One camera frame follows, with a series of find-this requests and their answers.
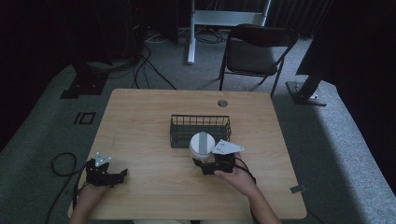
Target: hand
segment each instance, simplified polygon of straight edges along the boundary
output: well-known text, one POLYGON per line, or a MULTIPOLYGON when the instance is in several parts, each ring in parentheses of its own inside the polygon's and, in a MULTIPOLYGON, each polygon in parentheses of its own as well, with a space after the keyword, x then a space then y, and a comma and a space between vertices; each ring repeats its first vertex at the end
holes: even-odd
POLYGON ((78 195, 76 207, 70 217, 71 224, 87 223, 88 215, 99 204, 109 186, 95 186, 88 184, 78 195))
MULTIPOLYGON (((236 152, 234 155, 236 158, 241 159, 241 154, 239 152, 236 152)), ((235 164, 247 168, 246 165, 238 159, 235 159, 235 164)), ((230 174, 217 170, 215 171, 215 175, 226 180, 245 196, 250 197, 260 191, 252 177, 246 171, 237 167, 234 167, 233 172, 230 174)))
MULTIPOLYGON (((239 152, 235 153, 234 155, 236 158, 241 159, 239 152)), ((235 164, 247 169, 246 165, 238 159, 235 160, 235 164)), ((264 195, 256 186, 256 183, 253 181, 253 178, 248 174, 248 172, 234 167, 233 172, 230 174, 222 171, 215 171, 215 175, 223 178, 235 189, 247 196, 251 211, 259 223, 281 223, 272 210, 271 205, 267 202, 264 195)))

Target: small label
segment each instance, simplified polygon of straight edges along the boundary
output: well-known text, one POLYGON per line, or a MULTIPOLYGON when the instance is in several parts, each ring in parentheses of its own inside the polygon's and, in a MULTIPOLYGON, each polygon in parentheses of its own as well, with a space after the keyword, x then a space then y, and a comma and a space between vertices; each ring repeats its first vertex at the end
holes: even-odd
POLYGON ((298 185, 290 188, 291 193, 304 192, 306 190, 308 190, 308 188, 305 185, 298 185))
POLYGON ((96 116, 96 112, 91 112, 91 113, 78 112, 73 124, 85 124, 85 125, 93 124, 93 120, 95 119, 95 116, 96 116))
POLYGON ((220 155, 227 155, 235 152, 245 150, 244 147, 238 146, 234 143, 230 143, 224 140, 220 140, 218 144, 212 149, 212 152, 220 155))

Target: wire basket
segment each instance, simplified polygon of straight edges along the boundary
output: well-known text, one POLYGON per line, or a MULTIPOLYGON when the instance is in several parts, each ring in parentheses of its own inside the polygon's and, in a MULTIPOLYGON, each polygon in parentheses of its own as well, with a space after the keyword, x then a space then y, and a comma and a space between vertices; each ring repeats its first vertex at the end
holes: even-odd
POLYGON ((222 139, 230 141, 231 125, 229 116, 172 115, 171 147, 189 147, 196 133, 206 132, 216 143, 222 139))

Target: black curtain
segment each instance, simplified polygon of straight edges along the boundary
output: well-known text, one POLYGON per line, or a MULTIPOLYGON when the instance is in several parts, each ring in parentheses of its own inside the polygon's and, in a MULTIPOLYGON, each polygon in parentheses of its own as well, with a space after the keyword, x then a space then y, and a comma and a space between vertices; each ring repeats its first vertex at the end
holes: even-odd
POLYGON ((395 0, 334 0, 297 71, 336 86, 393 192, 395 28, 395 0))
POLYGON ((196 0, 195 8, 200 10, 262 12, 267 0, 196 0))
POLYGON ((45 1, 0 1, 0 151, 69 61, 45 1))
POLYGON ((288 27, 311 37, 320 27, 332 0, 272 0, 265 26, 288 27))
POLYGON ((157 32, 178 43, 179 13, 187 19, 191 14, 191 1, 147 0, 144 5, 144 23, 157 32))

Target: dark wall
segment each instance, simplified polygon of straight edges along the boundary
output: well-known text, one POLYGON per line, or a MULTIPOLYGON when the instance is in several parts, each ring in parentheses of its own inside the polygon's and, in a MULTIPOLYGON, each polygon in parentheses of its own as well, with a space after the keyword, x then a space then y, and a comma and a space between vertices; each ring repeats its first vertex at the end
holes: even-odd
POLYGON ((0 1, 0 149, 67 65, 81 77, 86 62, 140 57, 131 2, 0 1))
POLYGON ((395 27, 395 0, 334 0, 298 71, 336 86, 393 192, 395 27))
POLYGON ((67 66, 45 1, 0 3, 0 150, 67 66))

